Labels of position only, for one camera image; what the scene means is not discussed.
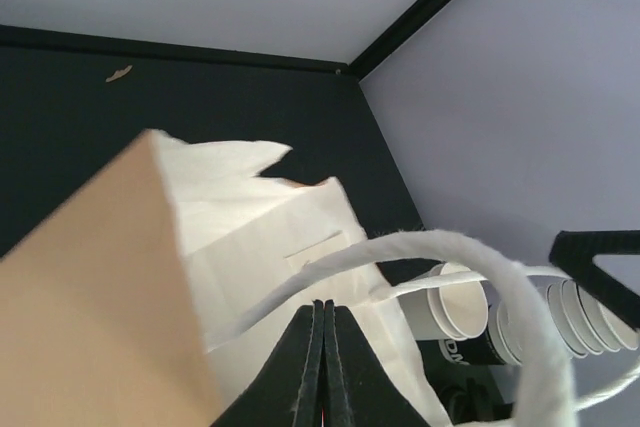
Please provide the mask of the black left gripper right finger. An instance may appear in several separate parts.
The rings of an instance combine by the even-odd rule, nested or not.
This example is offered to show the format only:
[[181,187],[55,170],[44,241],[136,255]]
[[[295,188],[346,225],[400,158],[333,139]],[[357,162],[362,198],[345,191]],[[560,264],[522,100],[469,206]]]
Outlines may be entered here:
[[323,421],[326,426],[423,426],[396,389],[350,310],[324,307]]

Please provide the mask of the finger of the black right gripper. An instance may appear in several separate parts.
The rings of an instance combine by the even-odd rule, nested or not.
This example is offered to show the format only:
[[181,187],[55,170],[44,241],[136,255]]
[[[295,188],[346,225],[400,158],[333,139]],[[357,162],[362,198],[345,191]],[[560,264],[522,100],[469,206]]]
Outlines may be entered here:
[[638,256],[639,231],[561,231],[548,260],[627,326],[639,330],[639,295],[602,270],[597,256]]

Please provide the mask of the brown paper takeout bag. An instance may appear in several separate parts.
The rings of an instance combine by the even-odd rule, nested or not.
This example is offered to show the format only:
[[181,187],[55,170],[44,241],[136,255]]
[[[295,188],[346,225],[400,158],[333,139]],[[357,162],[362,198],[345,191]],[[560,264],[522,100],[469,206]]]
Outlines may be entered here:
[[334,300],[424,425],[447,426],[398,297],[471,281],[493,284],[523,350],[509,425],[574,426],[637,380],[577,396],[543,268],[451,231],[368,239],[336,179],[264,176],[287,152],[147,131],[4,256],[2,424],[208,426],[296,311]]

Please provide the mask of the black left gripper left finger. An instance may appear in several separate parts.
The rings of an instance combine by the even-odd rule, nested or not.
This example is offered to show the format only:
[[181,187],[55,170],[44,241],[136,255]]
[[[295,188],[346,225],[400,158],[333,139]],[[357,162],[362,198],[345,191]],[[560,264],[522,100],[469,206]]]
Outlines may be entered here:
[[250,386],[214,427],[320,426],[324,304],[300,307]]

